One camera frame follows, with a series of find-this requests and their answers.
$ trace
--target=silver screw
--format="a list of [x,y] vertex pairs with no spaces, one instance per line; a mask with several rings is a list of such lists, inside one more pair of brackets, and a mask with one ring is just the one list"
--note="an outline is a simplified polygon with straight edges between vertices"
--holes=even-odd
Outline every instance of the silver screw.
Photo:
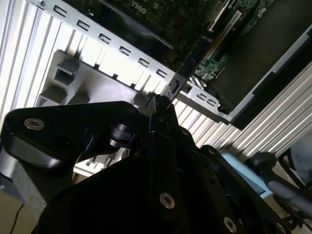
[[42,120],[37,118],[28,118],[24,121],[24,125],[26,128],[34,131],[40,131],[44,128],[44,123]]
[[40,4],[40,6],[45,6],[45,1],[44,0],[40,0],[39,4]]
[[224,217],[223,222],[226,228],[229,229],[231,233],[237,232],[235,223],[229,217]]
[[159,196],[160,203],[168,210],[175,207],[175,200],[169,193],[162,193]]
[[208,152],[210,153],[210,154],[212,154],[212,155],[214,155],[215,154],[215,152],[212,150],[212,149],[208,149]]
[[286,234],[285,228],[280,223],[276,223],[276,225],[279,228],[279,230],[281,230],[282,233]]
[[183,132],[183,134],[185,134],[185,135],[188,135],[189,133],[188,133],[188,131],[187,130],[185,130],[184,128],[181,128],[181,131]]

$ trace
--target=black metal bracket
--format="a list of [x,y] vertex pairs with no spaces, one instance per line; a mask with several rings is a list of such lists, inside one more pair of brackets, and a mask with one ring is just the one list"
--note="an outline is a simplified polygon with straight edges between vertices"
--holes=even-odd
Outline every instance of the black metal bracket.
[[[149,116],[126,102],[29,108],[6,116],[2,150],[27,168],[24,175],[48,203],[36,233],[95,232],[86,224],[103,220],[108,232],[287,232],[217,150],[196,147],[167,98],[155,95],[147,107]],[[130,149],[128,157],[72,186],[77,161],[120,146]]]

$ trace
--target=ribbed metal surface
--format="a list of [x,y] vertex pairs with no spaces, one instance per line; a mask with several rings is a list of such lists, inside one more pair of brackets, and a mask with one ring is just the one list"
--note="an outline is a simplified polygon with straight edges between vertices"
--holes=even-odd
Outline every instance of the ribbed metal surface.
[[[53,53],[62,50],[136,89],[161,93],[166,83],[120,53],[87,38],[23,0],[0,3],[0,125],[9,111],[32,107],[41,93]],[[200,147],[231,145],[240,155],[278,155],[312,128],[312,68],[298,76],[244,131],[215,123],[175,100],[179,123]]]

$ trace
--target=pci slot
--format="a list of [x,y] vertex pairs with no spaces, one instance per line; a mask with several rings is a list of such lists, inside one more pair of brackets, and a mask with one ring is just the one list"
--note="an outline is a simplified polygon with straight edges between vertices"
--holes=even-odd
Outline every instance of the pci slot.
[[227,6],[229,5],[230,0],[227,0],[223,3],[223,6],[220,8],[220,11],[218,12],[217,16],[215,17],[215,19],[211,22],[211,24],[208,27],[208,31],[213,32],[214,26],[215,24],[218,22],[218,20],[220,19],[221,15],[223,14],[224,10],[227,8]]
[[238,19],[241,17],[242,13],[240,11],[236,11],[234,16],[231,18],[230,22],[227,24],[225,29],[222,31],[219,37],[213,42],[211,49],[208,51],[206,55],[206,59],[210,59],[211,56],[215,53],[218,46],[221,44],[221,42],[225,39],[225,37],[228,35],[228,33],[231,31],[231,29],[234,27]]

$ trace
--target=cable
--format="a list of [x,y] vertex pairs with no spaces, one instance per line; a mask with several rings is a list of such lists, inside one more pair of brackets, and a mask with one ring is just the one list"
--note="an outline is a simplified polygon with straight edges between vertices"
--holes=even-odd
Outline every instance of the cable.
[[12,226],[12,228],[11,228],[10,234],[12,234],[12,233],[13,233],[13,231],[14,231],[14,228],[15,228],[16,222],[17,222],[17,220],[18,220],[18,217],[19,217],[20,211],[21,211],[21,209],[23,208],[23,206],[24,206],[24,204],[22,204],[22,205],[20,206],[19,210],[17,211],[17,213],[16,213],[16,215],[15,215],[15,220],[14,220],[13,226]]

